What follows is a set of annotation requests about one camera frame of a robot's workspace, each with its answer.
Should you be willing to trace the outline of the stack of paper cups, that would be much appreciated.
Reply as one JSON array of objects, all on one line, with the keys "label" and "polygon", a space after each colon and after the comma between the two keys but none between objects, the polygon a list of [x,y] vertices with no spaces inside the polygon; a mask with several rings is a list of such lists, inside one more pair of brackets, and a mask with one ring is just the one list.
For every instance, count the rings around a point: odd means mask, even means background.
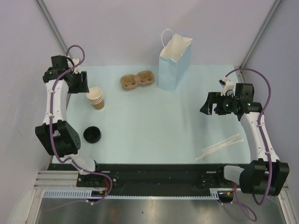
[{"label": "stack of paper cups", "polygon": [[92,87],[89,89],[89,92],[86,93],[86,97],[89,103],[96,110],[101,110],[105,106],[102,89],[99,87]]}]

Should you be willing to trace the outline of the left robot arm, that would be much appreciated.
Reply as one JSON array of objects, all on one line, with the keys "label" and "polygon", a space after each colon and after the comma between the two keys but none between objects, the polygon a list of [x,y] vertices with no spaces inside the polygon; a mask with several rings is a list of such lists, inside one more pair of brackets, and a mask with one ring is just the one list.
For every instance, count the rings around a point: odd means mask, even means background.
[{"label": "left robot arm", "polygon": [[78,132],[67,121],[68,95],[88,93],[87,72],[81,71],[79,58],[51,57],[52,66],[43,75],[47,91],[43,123],[35,134],[45,151],[60,163],[70,162],[81,175],[87,175],[92,186],[103,182],[103,174],[96,171],[96,162],[78,154],[81,140]]}]

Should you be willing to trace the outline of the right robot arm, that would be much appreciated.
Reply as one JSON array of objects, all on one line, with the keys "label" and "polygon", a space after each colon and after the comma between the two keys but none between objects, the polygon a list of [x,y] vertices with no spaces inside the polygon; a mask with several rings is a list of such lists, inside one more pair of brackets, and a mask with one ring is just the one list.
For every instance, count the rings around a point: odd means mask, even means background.
[{"label": "right robot arm", "polygon": [[244,168],[225,165],[223,171],[216,174],[216,183],[227,187],[235,182],[245,194],[278,196],[290,169],[287,163],[280,161],[271,145],[262,105],[254,102],[253,85],[235,84],[228,79],[219,82],[222,91],[209,92],[200,112],[236,115],[246,134],[251,163]]}]

